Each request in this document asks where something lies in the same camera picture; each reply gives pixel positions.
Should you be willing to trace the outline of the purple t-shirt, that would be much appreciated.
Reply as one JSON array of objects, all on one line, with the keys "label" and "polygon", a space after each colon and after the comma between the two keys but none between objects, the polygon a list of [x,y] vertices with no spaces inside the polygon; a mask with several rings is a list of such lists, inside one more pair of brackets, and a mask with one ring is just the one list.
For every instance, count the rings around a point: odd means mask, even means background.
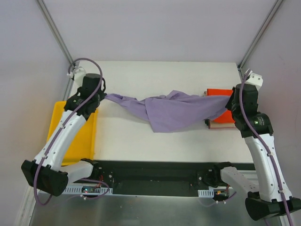
[{"label": "purple t-shirt", "polygon": [[105,97],[130,114],[148,121],[155,133],[169,133],[184,129],[202,120],[214,120],[226,112],[229,96],[188,95],[173,90],[168,95],[138,100],[118,94]]}]

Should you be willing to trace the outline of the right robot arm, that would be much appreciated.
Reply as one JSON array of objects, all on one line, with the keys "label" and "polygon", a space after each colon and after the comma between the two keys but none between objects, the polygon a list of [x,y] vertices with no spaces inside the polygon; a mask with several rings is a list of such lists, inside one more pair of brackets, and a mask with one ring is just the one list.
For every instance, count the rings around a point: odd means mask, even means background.
[{"label": "right robot arm", "polygon": [[273,128],[269,117],[258,111],[258,90],[254,85],[238,84],[226,107],[231,111],[236,128],[251,153],[258,177],[258,187],[251,189],[234,170],[219,169],[212,173],[212,182],[237,185],[246,194],[245,206],[251,219],[257,221],[287,215],[300,210],[301,200],[293,197],[286,185],[276,155]]}]

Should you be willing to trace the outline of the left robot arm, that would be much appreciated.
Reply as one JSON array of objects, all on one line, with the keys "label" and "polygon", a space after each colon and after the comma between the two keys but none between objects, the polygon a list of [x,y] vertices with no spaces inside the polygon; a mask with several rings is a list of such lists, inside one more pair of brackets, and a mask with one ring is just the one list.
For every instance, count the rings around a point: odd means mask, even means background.
[{"label": "left robot arm", "polygon": [[79,130],[106,96],[101,75],[84,75],[82,85],[64,106],[60,122],[43,149],[34,160],[25,160],[21,170],[30,186],[52,196],[60,196],[69,183],[85,179],[95,183],[99,179],[99,163],[82,158],[79,162],[62,166],[63,158]]}]

